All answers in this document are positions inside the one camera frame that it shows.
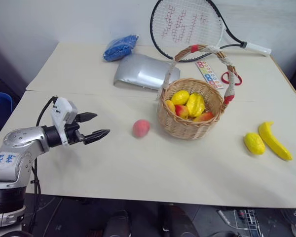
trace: tennis racket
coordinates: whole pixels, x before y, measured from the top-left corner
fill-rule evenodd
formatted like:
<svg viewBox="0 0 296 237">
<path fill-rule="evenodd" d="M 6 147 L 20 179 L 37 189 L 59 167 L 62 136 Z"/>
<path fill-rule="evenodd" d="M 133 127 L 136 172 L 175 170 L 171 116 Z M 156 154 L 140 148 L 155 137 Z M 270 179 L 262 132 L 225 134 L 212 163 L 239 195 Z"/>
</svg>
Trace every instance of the tennis racket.
<svg viewBox="0 0 296 237">
<path fill-rule="evenodd" d="M 216 5 L 211 0 L 159 0 L 150 18 L 150 35 L 158 51 L 172 59 L 178 50 L 194 44 L 219 47 L 227 33 L 234 44 L 220 46 L 220 49 L 236 46 L 263 55 L 271 49 L 241 41 L 229 30 Z M 194 53 L 180 62 L 191 62 L 208 56 L 209 53 Z"/>
</svg>

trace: racket strings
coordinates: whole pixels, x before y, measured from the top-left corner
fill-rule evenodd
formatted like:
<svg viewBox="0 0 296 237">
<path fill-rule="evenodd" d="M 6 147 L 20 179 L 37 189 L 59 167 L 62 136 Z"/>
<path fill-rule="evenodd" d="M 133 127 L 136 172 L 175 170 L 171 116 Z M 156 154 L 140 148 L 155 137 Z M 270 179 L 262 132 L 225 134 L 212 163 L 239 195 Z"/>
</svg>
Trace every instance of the racket strings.
<svg viewBox="0 0 296 237">
<path fill-rule="evenodd" d="M 217 45 L 222 23 L 206 1 L 164 0 L 153 16 L 154 37 L 162 46 Z"/>
</svg>

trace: banana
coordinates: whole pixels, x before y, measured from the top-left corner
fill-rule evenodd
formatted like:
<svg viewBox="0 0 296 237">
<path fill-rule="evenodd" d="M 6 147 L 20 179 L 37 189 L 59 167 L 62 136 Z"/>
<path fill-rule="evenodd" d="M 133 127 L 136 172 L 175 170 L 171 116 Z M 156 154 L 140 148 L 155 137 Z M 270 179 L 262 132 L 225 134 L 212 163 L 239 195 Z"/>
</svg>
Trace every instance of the banana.
<svg viewBox="0 0 296 237">
<path fill-rule="evenodd" d="M 292 154 L 272 134 L 271 125 L 274 122 L 264 122 L 259 126 L 259 134 L 263 141 L 282 159 L 292 160 Z"/>
</svg>

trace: racket handle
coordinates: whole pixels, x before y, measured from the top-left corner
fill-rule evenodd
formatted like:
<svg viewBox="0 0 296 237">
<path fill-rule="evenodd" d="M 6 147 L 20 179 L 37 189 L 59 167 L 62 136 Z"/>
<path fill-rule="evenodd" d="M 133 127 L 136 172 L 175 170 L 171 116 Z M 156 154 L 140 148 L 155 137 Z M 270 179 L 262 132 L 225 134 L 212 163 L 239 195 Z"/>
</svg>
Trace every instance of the racket handle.
<svg viewBox="0 0 296 237">
<path fill-rule="evenodd" d="M 260 53 L 264 56 L 270 55 L 272 52 L 272 49 L 270 48 L 264 48 L 262 46 L 256 45 L 254 43 L 247 42 L 247 45 L 244 47 L 245 50 Z"/>
</svg>

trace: blue plastic bag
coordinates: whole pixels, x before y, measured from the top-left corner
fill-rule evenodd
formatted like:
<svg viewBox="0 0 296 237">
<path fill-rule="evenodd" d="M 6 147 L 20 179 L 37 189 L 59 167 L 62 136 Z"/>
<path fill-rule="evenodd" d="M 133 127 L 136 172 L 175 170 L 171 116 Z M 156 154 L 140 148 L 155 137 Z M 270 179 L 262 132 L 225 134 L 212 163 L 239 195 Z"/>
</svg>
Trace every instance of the blue plastic bag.
<svg viewBox="0 0 296 237">
<path fill-rule="evenodd" d="M 119 39 L 115 39 L 108 44 L 103 57 L 106 61 L 115 61 L 121 59 L 122 57 L 131 54 L 132 49 L 136 45 L 138 36 L 127 36 Z"/>
</svg>

